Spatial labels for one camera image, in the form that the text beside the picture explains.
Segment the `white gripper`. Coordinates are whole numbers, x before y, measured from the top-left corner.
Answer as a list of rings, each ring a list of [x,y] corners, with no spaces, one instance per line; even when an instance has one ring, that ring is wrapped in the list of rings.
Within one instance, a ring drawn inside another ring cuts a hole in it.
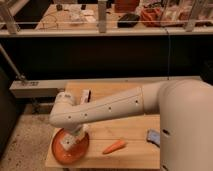
[[[86,133],[88,130],[89,130],[89,126],[87,124],[83,124],[74,133],[65,131],[64,135],[62,136],[60,140],[60,144],[64,148],[70,148],[71,146],[76,144],[77,141],[82,140],[86,136]]]

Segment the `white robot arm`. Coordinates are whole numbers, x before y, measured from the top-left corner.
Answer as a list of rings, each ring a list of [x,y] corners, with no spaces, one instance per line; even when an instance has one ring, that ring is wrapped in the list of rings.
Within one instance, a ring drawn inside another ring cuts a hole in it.
[[[56,96],[50,124],[75,135],[85,123],[160,114],[160,168],[213,171],[213,86],[199,80],[140,85],[86,104]]]

